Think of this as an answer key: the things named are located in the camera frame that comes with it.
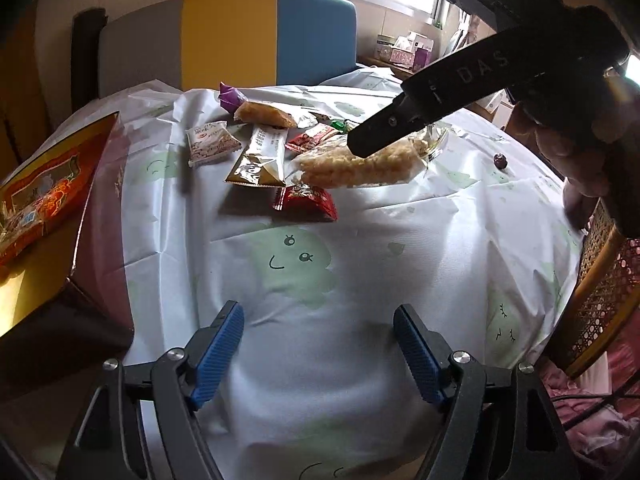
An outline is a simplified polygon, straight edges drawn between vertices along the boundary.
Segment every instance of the tissue box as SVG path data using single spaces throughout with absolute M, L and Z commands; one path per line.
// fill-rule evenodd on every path
M 414 53 L 400 48 L 392 48 L 390 62 L 407 67 L 412 66 L 414 64 Z
M 106 143 L 87 198 L 0 275 L 0 401 L 124 354 L 132 341 L 120 227 L 129 143 L 117 114 L 57 143 L 2 190 L 28 181 L 32 171 L 92 136 L 104 136 Z

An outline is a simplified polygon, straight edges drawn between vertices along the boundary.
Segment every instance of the red snack packet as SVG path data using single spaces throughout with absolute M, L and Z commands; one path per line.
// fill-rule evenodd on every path
M 333 137 L 339 133 L 338 130 L 327 126 L 326 124 L 318 124 L 313 128 L 309 128 L 306 132 L 295 136 L 285 144 L 292 152 L 304 153 L 315 148 L 318 144 Z
M 295 209 L 309 215 L 317 215 L 321 212 L 327 220 L 336 221 L 338 219 L 331 195 L 321 187 L 308 186 L 307 184 L 279 188 L 273 202 L 273 208 L 276 211 Z

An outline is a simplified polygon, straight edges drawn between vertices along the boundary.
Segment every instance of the tablecloth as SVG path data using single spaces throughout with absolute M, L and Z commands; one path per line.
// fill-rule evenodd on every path
M 360 75 L 357 85 L 372 84 Z M 242 91 L 360 122 L 399 91 L 392 80 L 384 86 Z M 440 423 L 394 341 L 394 309 L 413 304 L 429 329 L 481 362 L 534 361 L 580 257 L 561 182 L 459 110 L 445 119 L 457 134 L 413 181 L 332 190 L 337 222 L 290 224 L 271 208 L 273 189 L 224 183 L 237 153 L 188 168 L 185 129 L 228 118 L 216 95 L 145 84 L 80 110 L 56 136 L 119 109 L 132 140 L 122 229 L 136 335 L 126 364 L 183 346 L 226 300 L 239 301 L 238 353 L 198 412 L 225 479 L 382 478 L 420 456 Z M 247 142 L 249 132 L 236 135 Z M 498 152 L 505 171 L 493 165 Z M 303 262 L 303 252 L 313 259 Z M 284 269 L 271 269 L 272 257 Z M 143 413 L 158 478 L 169 478 L 152 407 Z

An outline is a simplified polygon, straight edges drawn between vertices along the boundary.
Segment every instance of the metal screw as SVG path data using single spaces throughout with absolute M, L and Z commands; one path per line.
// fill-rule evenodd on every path
M 453 360 L 461 365 L 466 365 L 471 361 L 471 356 L 463 350 L 453 353 Z
M 518 370 L 520 370 L 525 375 L 531 375 L 536 371 L 533 365 L 524 361 L 518 364 Z
M 105 362 L 102 363 L 102 369 L 107 370 L 108 372 L 115 370 L 117 367 L 118 367 L 117 359 L 107 359 Z
M 184 357 L 184 350 L 182 348 L 171 348 L 166 353 L 166 356 L 171 359 L 171 361 L 179 361 Z

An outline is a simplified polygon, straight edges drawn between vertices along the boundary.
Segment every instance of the purple wrapper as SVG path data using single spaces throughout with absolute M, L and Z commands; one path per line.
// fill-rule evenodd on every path
M 222 106 L 230 114 L 236 113 L 236 110 L 242 103 L 247 101 L 245 95 L 233 86 L 225 85 L 220 82 L 220 106 Z

